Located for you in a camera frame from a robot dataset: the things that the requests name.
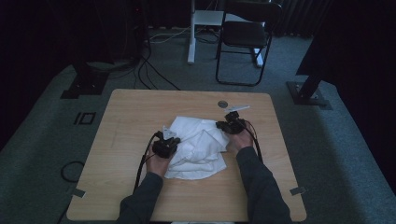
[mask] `metal stand base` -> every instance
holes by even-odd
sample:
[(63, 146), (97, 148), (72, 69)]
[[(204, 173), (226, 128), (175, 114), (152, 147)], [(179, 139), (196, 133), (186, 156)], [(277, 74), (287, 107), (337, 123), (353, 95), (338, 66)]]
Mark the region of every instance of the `metal stand base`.
[(319, 90), (316, 90), (309, 98), (304, 98), (299, 94), (303, 82), (286, 82), (291, 97), (296, 105), (318, 105), (320, 109), (332, 110), (332, 106), (328, 100), (324, 100)]
[(82, 76), (76, 75), (69, 90), (64, 91), (61, 99), (77, 99), (80, 95), (101, 95), (108, 75), (109, 73), (92, 72), (93, 79), (89, 83), (86, 83)]

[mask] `wooden tabletop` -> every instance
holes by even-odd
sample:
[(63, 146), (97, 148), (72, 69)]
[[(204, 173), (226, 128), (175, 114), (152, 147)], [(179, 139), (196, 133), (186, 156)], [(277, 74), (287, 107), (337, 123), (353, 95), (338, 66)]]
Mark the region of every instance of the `wooden tabletop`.
[[(238, 111), (256, 129), (265, 165), (273, 172), (293, 221), (306, 212), (271, 97), (265, 93), (115, 90), (108, 102), (77, 189), (67, 211), (71, 220), (115, 220), (120, 201), (131, 195), (150, 137), (176, 116), (225, 120), (218, 101), (250, 105)], [(227, 168), (202, 180), (165, 179), (153, 221), (247, 221), (247, 196), (235, 155), (222, 153)]]

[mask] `sleeve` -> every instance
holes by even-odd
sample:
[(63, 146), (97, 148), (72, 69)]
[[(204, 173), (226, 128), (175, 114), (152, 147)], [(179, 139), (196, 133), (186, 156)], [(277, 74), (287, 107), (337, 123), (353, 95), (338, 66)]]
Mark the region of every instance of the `sleeve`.
[(163, 179), (154, 173), (147, 173), (134, 194), (121, 201), (116, 223), (149, 223), (162, 188)]
[(236, 160), (247, 193), (249, 223), (292, 223), (273, 174), (259, 161), (254, 148), (242, 148)]

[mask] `chair backrest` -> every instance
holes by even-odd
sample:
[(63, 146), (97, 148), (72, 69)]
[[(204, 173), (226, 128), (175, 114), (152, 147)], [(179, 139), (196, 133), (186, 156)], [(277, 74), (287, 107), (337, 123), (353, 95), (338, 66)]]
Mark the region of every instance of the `chair backrest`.
[(265, 30), (274, 30), (282, 15), (282, 6), (267, 0), (226, 0), (224, 18), (227, 13), (246, 21), (265, 22)]

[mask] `person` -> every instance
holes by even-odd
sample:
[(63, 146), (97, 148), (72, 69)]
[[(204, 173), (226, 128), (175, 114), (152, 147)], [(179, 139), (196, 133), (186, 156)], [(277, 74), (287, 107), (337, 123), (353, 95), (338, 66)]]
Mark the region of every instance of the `person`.
[[(247, 194), (249, 223), (292, 223), (290, 210), (282, 199), (272, 173), (259, 161), (248, 131), (227, 134), (231, 151), (236, 153), (242, 182)], [(120, 203), (120, 216), (116, 223), (149, 223), (157, 198), (163, 187), (163, 177), (171, 160), (153, 156), (150, 149), (147, 174), (134, 194)]]

